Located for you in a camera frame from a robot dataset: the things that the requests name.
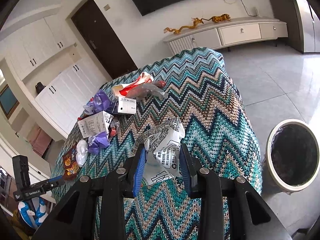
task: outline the dark brown door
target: dark brown door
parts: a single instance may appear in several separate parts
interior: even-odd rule
[[[137,70],[94,0],[88,0],[71,19],[112,78]]]

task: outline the zigzag pattern blanket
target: zigzag pattern blanket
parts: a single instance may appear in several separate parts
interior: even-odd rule
[[[137,103],[137,113],[122,115],[121,132],[111,146],[98,155],[89,155],[77,179],[85,174],[102,177],[118,168],[128,157],[139,134],[168,118],[179,116],[186,130],[182,142],[204,167],[220,176],[244,176],[260,193],[260,150],[241,96],[224,68],[222,54],[207,48],[184,50],[171,58],[146,65],[105,84],[111,87],[133,82],[142,71],[155,80],[165,80],[168,99],[148,97]],[[61,151],[52,177],[63,174],[62,155],[81,139],[76,124]],[[59,201],[75,181],[53,190]],[[96,213],[95,238],[99,237],[100,204]],[[200,199],[189,199],[182,178],[142,187],[133,203],[125,201],[126,231],[129,239],[196,239]],[[228,208],[224,203],[225,231],[228,237]]]

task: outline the trash can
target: trash can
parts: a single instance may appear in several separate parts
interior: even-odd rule
[[[319,145],[310,127],[297,119],[276,125],[268,137],[263,166],[264,194],[290,194],[308,187],[320,166]]]

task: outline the door handle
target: door handle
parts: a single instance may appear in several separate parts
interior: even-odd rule
[[[93,41],[92,40],[89,40],[89,42],[91,43],[91,45],[92,45],[92,47],[94,48],[94,49],[96,49],[97,47],[96,47],[96,45],[93,43]]]

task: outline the blue gripper pad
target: blue gripper pad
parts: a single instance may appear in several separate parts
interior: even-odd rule
[[[184,189],[189,195],[191,192],[191,176],[190,176],[186,156],[184,155],[182,146],[180,146],[179,161],[180,161],[180,168],[181,168],[181,173],[183,178]]]
[[[132,194],[134,197],[136,197],[139,193],[145,165],[146,165],[146,152],[145,152],[145,149],[143,148],[141,151],[141,155],[140,155],[140,159],[139,159],[139,162],[137,165],[136,172],[134,173],[134,176],[133,176]]]

